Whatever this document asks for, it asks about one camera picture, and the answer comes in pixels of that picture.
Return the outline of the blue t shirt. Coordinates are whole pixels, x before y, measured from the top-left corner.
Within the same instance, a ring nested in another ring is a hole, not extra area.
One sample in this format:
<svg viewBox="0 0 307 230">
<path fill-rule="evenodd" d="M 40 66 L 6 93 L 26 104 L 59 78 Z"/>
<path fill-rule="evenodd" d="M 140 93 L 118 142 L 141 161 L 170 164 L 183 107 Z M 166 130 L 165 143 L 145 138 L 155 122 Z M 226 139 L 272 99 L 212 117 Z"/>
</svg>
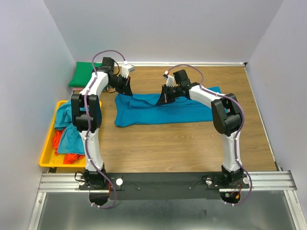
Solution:
<svg viewBox="0 0 307 230">
<path fill-rule="evenodd" d="M 115 98 L 117 116 L 115 125 L 159 125 L 171 123 L 212 122 L 211 108 L 185 97 L 174 103 L 157 106 L 160 94 L 118 94 Z"/>
</svg>

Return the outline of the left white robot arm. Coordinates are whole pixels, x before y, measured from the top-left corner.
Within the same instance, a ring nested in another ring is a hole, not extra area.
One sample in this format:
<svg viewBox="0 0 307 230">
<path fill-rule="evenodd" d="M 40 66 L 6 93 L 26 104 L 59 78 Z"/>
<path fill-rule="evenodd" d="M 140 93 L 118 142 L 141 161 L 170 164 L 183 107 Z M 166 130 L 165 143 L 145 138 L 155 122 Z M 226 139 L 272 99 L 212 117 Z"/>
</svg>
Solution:
<svg viewBox="0 0 307 230">
<path fill-rule="evenodd" d="M 104 57 L 101 66 L 93 68 L 86 87 L 71 96 L 72 124 L 81 136 L 86 157 L 84 185 L 95 189 L 103 189 L 109 183 L 103 175 L 106 171 L 98 138 L 102 124 L 100 94 L 106 86 L 110 86 L 118 93 L 132 96 L 129 74 L 134 71 L 134 66 L 124 60 L 118 74 L 114 73 L 114 67 L 114 59 Z"/>
</svg>

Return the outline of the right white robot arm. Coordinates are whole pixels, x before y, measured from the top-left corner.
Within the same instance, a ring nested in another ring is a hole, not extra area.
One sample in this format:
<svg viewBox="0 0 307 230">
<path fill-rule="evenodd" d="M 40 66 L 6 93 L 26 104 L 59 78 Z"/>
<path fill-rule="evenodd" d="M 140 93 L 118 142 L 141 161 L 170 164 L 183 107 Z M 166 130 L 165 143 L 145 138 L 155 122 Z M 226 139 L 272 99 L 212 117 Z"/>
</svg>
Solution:
<svg viewBox="0 0 307 230">
<path fill-rule="evenodd" d="M 185 97 L 211 108 L 213 126 L 221 134 L 223 142 L 221 183 L 227 188 L 233 187 L 244 174 L 239 138 L 245 117 L 236 96 L 215 92 L 197 82 L 192 83 L 184 69 L 172 75 L 167 70 L 164 78 L 166 84 L 162 86 L 157 105 L 171 104 L 176 98 Z"/>
</svg>

